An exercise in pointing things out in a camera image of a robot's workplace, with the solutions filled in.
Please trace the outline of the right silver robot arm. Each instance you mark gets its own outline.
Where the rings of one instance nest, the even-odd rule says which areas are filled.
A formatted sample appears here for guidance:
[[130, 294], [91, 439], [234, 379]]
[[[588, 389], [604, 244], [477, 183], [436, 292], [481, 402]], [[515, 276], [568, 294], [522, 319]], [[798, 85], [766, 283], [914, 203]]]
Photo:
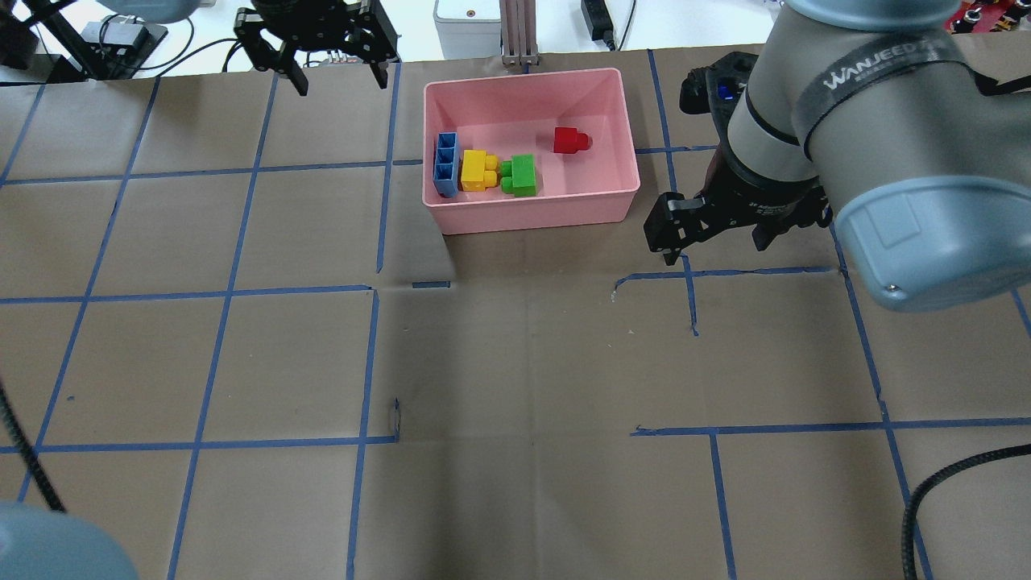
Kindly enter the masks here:
[[939, 311], [1028, 285], [1029, 80], [975, 71], [944, 22], [958, 1], [785, 1], [758, 55], [681, 82], [718, 146], [691, 197], [662, 193], [648, 250], [674, 264], [741, 227], [766, 250], [833, 226], [872, 299]]

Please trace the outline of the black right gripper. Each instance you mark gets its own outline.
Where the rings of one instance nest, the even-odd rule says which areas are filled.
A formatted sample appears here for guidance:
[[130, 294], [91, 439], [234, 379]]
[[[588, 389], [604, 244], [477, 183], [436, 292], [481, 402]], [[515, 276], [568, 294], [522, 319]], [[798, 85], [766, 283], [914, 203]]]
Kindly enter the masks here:
[[765, 252], [794, 227], [827, 228], [833, 220], [797, 140], [755, 114], [747, 82], [757, 61], [754, 54], [729, 52], [681, 82], [681, 113], [710, 114], [719, 142], [695, 196], [665, 192], [648, 210], [642, 227], [648, 250], [666, 267], [674, 267], [686, 247], [728, 229], [751, 226], [752, 245]]

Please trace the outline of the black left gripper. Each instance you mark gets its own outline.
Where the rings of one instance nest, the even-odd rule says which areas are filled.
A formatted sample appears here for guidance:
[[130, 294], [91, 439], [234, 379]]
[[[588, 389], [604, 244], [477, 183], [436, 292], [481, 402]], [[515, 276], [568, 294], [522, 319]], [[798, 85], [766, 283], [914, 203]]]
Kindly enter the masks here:
[[274, 70], [300, 97], [308, 95], [309, 80], [296, 52], [357, 56], [380, 89], [399, 56], [399, 36], [379, 1], [253, 1], [237, 10], [234, 34], [255, 69]]

